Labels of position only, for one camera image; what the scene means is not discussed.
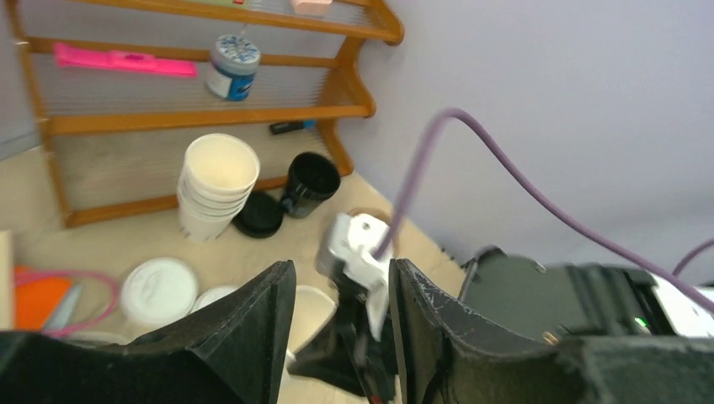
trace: pink object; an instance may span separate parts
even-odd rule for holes
[[[60,67],[88,67],[90,69],[116,70],[119,72],[151,73],[163,76],[196,77],[198,70],[191,61],[158,59],[146,53],[127,53],[121,50],[102,52],[73,48],[61,42],[55,43],[55,62]]]
[[[332,3],[333,0],[290,0],[293,11],[303,15],[325,15]]]

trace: pink box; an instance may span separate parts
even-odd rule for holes
[[[290,0],[293,11],[302,15],[325,15],[332,3],[333,0]]]

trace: cable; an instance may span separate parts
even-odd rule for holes
[[[551,212],[556,218],[562,221],[571,229],[577,231],[581,235],[587,237],[591,241],[599,244],[600,246],[607,248],[613,253],[633,262],[637,266],[646,271],[663,278],[668,281],[679,291],[685,294],[687,297],[692,299],[696,304],[703,307],[705,310],[714,314],[714,302],[707,299],[703,294],[696,290],[693,286],[686,284],[685,282],[677,279],[669,271],[666,271],[659,266],[647,261],[645,258],[640,257],[634,252],[628,251],[624,247],[617,245],[606,238],[598,235],[594,231],[591,231],[588,227],[583,226],[573,219],[570,215],[566,214],[564,211],[560,210],[555,206],[545,195],[541,192],[526,178],[523,173],[513,164],[513,162],[506,156],[504,151],[498,146],[496,141],[486,132],[485,129],[478,123],[476,119],[470,116],[463,109],[458,108],[448,108],[439,112],[432,120],[424,132],[421,144],[418,147],[417,154],[412,160],[412,164],[407,173],[407,178],[402,184],[402,189],[399,191],[397,196],[396,208],[394,210],[394,216],[392,218],[392,226],[389,227],[389,231],[386,233],[382,239],[380,246],[374,252],[374,257],[379,259],[384,255],[390,241],[396,236],[399,226],[402,224],[404,215],[406,215],[413,196],[417,191],[419,182],[424,175],[424,170],[426,168],[426,162],[429,159],[429,154],[434,149],[434,144],[436,142],[437,136],[441,133],[441,129],[446,124],[449,118],[457,118],[466,126],[471,128],[471,130],[476,133],[476,135],[481,138],[481,141],[493,154],[494,157],[504,166],[506,171],[508,171],[511,176],[520,184],[525,192],[530,194],[535,200],[537,200],[547,211]]]
[[[44,334],[47,334],[54,338],[63,338],[63,337],[69,336],[77,331],[83,330],[84,328],[87,328],[87,327],[92,326],[98,322],[101,322],[104,318],[109,316],[109,314],[111,314],[112,311],[114,311],[114,309],[117,306],[117,303],[119,303],[119,286],[116,284],[116,282],[107,275],[97,274],[95,272],[69,271],[69,270],[23,272],[23,273],[15,274],[15,282],[14,283],[15,283],[15,286],[20,286],[22,284],[28,284],[31,282],[35,282],[36,280],[52,278],[52,277],[56,277],[56,276],[83,276],[86,278],[96,279],[96,280],[109,286],[109,290],[111,292],[111,302],[109,303],[109,306],[106,308],[106,310],[104,310],[104,312],[102,312],[102,314],[96,316],[95,318],[93,318],[91,320],[72,324],[67,327],[57,329],[57,330],[49,330],[49,331],[44,332]]]
[[[679,261],[679,263],[677,263],[677,266],[674,267],[674,271],[672,271],[672,275],[679,276],[679,274],[685,269],[685,267],[689,265],[692,259],[696,258],[697,255],[703,253],[705,250],[711,247],[714,247],[714,238],[696,246],[692,251],[688,252],[687,255],[685,255],[681,259],[681,261]]]

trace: white lid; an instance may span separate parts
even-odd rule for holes
[[[216,286],[215,288],[208,289],[207,291],[203,292],[203,295],[199,296],[199,298],[196,299],[196,302],[194,303],[194,308],[191,309],[191,312],[193,313],[194,311],[200,310],[213,303],[214,301],[220,300],[230,295],[236,290],[238,290],[237,287],[231,286],[229,284],[223,286]]]
[[[185,262],[154,258],[134,269],[121,288],[121,309],[131,320],[165,326],[189,314],[199,285]]]

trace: orange object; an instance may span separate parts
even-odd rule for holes
[[[16,265],[15,274],[32,271]],[[36,280],[15,287],[15,328],[39,331],[50,320],[73,283],[69,279],[53,277]]]

